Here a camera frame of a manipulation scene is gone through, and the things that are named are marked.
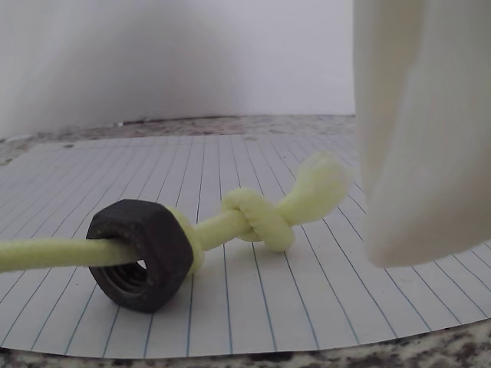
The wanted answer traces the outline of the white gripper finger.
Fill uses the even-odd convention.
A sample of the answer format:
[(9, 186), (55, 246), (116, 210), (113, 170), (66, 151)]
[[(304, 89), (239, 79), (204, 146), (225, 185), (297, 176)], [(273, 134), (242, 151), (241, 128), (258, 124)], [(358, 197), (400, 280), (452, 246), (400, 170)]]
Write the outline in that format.
[(490, 238), (490, 3), (356, 1), (364, 249), (418, 265)]

